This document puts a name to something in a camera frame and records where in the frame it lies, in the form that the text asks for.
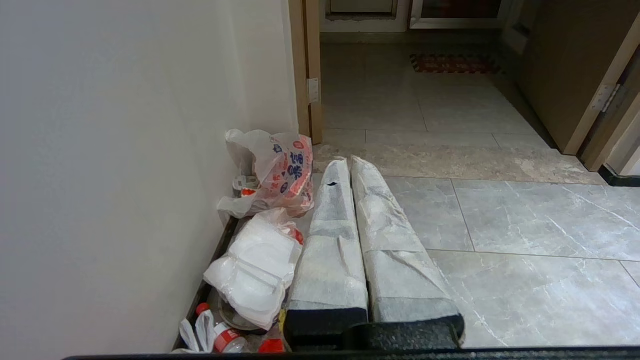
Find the white plastic sheet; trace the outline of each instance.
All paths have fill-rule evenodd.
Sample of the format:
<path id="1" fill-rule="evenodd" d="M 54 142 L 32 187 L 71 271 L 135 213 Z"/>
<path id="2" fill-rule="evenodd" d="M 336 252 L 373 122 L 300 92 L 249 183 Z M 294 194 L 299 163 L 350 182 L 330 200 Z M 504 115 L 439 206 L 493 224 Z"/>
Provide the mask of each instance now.
<path id="1" fill-rule="evenodd" d="M 413 322 L 458 315 L 439 269 L 378 169 L 354 156 L 351 178 L 373 320 Z"/>
<path id="2" fill-rule="evenodd" d="M 283 208 L 259 213 L 204 273 L 240 316 L 265 330 L 280 311 L 302 251 L 290 220 Z"/>
<path id="3" fill-rule="evenodd" d="M 222 198 L 219 210 L 243 218 L 285 208 L 297 217 L 314 207 L 310 138 L 295 133 L 271 135 L 262 130 L 245 134 L 234 129 L 227 131 L 226 139 L 243 175 L 255 174 L 260 186 L 251 195 Z"/>
<path id="4" fill-rule="evenodd" d="M 345 159 L 335 160 L 317 192 L 287 308 L 366 310 L 368 302 L 349 169 Z"/>

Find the black baseboard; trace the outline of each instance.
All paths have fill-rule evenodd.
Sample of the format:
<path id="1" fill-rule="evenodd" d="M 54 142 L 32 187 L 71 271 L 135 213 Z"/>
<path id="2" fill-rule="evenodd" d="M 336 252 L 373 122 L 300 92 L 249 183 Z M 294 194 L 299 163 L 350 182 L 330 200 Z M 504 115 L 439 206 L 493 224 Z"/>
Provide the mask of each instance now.
<path id="1" fill-rule="evenodd" d="M 619 176 L 608 167 L 602 165 L 598 174 L 602 176 L 607 184 L 627 188 L 640 188 L 640 176 Z"/>

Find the white plastic bag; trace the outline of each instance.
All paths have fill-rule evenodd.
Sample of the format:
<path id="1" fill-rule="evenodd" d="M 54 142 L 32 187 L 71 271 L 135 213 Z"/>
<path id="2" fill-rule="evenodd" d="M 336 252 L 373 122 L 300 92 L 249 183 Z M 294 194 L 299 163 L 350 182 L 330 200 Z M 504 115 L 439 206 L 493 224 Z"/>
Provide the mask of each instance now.
<path id="1" fill-rule="evenodd" d="M 214 340 L 216 339 L 215 326 L 216 323 L 211 310 L 204 311 L 198 316 L 195 333 L 189 320 L 184 319 L 180 323 L 180 336 L 187 348 L 176 349 L 172 354 L 211 354 Z"/>
<path id="2" fill-rule="evenodd" d="M 236 218 L 285 208 L 292 217 L 314 207 L 311 139 L 294 133 L 270 135 L 262 130 L 227 131 L 227 143 L 238 167 L 255 175 L 259 188 L 241 198 L 224 197 L 218 209 Z"/>
<path id="3" fill-rule="evenodd" d="M 204 279 L 240 316 L 268 330 L 293 282 L 301 242 L 284 208 L 259 213 L 240 230 L 227 254 L 211 264 Z"/>

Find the bottle label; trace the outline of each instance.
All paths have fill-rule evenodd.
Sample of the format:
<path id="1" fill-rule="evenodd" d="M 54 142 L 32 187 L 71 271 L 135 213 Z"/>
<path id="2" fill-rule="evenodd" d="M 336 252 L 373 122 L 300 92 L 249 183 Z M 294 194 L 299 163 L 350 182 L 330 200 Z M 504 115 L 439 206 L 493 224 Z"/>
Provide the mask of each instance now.
<path id="1" fill-rule="evenodd" d="M 226 323 L 219 323 L 213 331 L 216 333 L 216 341 L 213 343 L 213 347 L 217 352 L 223 352 L 231 341 L 238 339 L 240 334 L 229 327 Z"/>

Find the red doormat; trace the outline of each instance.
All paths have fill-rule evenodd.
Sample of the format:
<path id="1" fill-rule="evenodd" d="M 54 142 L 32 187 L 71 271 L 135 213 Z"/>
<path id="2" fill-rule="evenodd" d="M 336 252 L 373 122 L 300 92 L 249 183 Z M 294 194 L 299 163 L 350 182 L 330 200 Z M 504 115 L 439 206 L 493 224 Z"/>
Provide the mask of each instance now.
<path id="1" fill-rule="evenodd" d="M 411 54 L 416 72 L 448 74 L 499 74 L 502 69 L 487 55 Z"/>

